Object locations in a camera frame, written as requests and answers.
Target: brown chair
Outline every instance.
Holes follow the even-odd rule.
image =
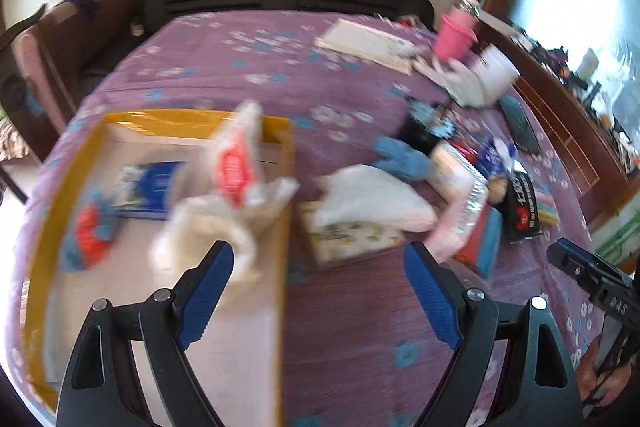
[[[25,28],[29,28],[38,21],[44,13],[44,9],[45,7],[42,6],[34,16],[17,23],[0,35],[0,105],[27,142],[33,154],[41,162],[45,160],[58,141],[58,133],[46,113],[34,114],[26,103],[29,88],[15,64],[11,44]],[[26,203],[27,196],[2,166],[0,166],[0,180],[22,203]]]
[[[82,99],[103,76],[83,76],[82,69],[129,23],[136,0],[95,0],[98,11],[88,17],[64,2],[23,31],[13,44],[22,76],[61,134]]]

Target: floor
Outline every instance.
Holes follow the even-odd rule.
[[[27,195],[31,194],[41,169],[39,165],[27,160],[20,164],[8,166],[3,164],[2,166]],[[8,279],[13,270],[12,250],[23,216],[23,204],[7,190],[4,193],[4,201],[0,204],[0,324],[4,324],[6,315],[7,297],[10,291]],[[2,335],[0,335],[0,363],[6,365]]]

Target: blue package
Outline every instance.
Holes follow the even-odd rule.
[[[166,219],[171,180],[182,163],[146,163],[124,167],[116,181],[116,216]]]
[[[478,258],[476,259],[476,271],[485,279],[489,277],[494,269],[501,236],[502,214],[495,208],[490,207],[484,226],[484,235],[478,249]]]
[[[515,148],[499,138],[489,140],[478,154],[476,169],[487,180],[507,176],[515,158]]]

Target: black package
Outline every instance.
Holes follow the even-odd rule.
[[[407,97],[407,102],[409,114],[398,133],[400,141],[428,156],[442,140],[453,138],[456,128],[446,118],[447,106],[438,104],[433,107],[412,96]]]
[[[507,239],[514,243],[540,233],[540,218],[531,178],[526,172],[513,171],[507,195],[500,211]]]

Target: wooden cabinet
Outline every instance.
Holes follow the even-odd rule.
[[[552,73],[489,26],[482,24],[479,33],[520,71],[515,88],[556,149],[589,228],[596,230],[638,191],[638,178],[629,180],[604,131]]]

